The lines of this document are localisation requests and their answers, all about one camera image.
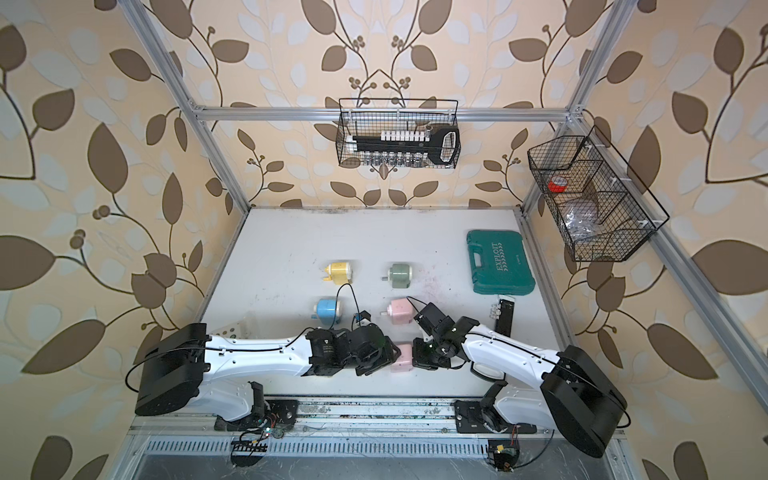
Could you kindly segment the pink sharpener bottom row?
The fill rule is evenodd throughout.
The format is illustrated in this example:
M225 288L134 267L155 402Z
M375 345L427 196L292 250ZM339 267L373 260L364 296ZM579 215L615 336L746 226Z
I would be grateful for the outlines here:
M391 364L393 373L405 373L413 369L413 347L411 343L397 344L399 357Z

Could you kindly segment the pink sharpener row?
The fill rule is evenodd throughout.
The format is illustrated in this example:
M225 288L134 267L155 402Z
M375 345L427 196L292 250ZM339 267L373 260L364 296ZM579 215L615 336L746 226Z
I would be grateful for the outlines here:
M408 298L399 298L393 299L381 315L387 317L393 325L406 325L413 321L416 311Z
M399 357L391 364L393 373L405 373L413 369L413 347L411 343L397 344Z

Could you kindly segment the blue pencil sharpener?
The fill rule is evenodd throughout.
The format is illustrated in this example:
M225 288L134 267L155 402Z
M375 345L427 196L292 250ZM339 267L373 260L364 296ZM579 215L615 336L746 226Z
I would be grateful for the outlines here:
M319 320L326 327L331 327L341 320L342 305L335 298L321 298L313 307L312 318Z

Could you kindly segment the green pencil sharpener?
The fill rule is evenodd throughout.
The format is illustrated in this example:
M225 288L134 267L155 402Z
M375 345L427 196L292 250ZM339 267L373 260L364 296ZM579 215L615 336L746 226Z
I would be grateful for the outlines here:
M382 277L382 280L388 282L393 289L409 288L412 279L413 269L408 263L393 263L387 274Z

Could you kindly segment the yellow sharpener top row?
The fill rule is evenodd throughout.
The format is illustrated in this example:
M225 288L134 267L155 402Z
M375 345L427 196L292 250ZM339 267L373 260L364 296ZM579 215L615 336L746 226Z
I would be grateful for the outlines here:
M324 281L333 282L335 285L342 286L350 283L353 278L353 270L350 262L333 262L325 268L326 276Z

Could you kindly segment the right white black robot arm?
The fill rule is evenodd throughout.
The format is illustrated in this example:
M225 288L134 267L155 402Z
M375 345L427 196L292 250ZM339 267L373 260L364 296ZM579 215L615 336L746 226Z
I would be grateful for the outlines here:
M520 423L551 428L580 452L600 458L629 416L624 396L579 347L556 351L527 345L475 319L455 321L432 303L418 307L414 320L431 338L413 348L414 360L427 353L426 369L449 368L458 357L531 388L525 392L495 381L474 415L488 431L507 433Z

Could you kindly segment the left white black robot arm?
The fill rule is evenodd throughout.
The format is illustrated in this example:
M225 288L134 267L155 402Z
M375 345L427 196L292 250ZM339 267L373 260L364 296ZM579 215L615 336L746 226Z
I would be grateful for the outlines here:
M253 340L209 335L204 323L195 323L139 357L135 414L187 409L237 423L264 415L259 375L331 377L352 369L368 376L400 356L400 348L375 324L354 330L307 327L291 339Z

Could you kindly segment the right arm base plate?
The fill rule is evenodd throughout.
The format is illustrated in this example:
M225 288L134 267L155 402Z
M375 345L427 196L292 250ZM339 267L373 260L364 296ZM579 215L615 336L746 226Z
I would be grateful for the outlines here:
M504 420L494 407L484 406L481 401L456 400L452 406L455 428L459 434L513 433L514 424Z

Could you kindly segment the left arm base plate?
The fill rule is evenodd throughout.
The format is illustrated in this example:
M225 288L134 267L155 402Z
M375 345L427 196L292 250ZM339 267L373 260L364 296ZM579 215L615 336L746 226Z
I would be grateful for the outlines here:
M215 431L244 432L246 430L278 429L291 430L297 420L299 402L287 400L257 400L251 412L245 417L226 421L217 417L214 423Z

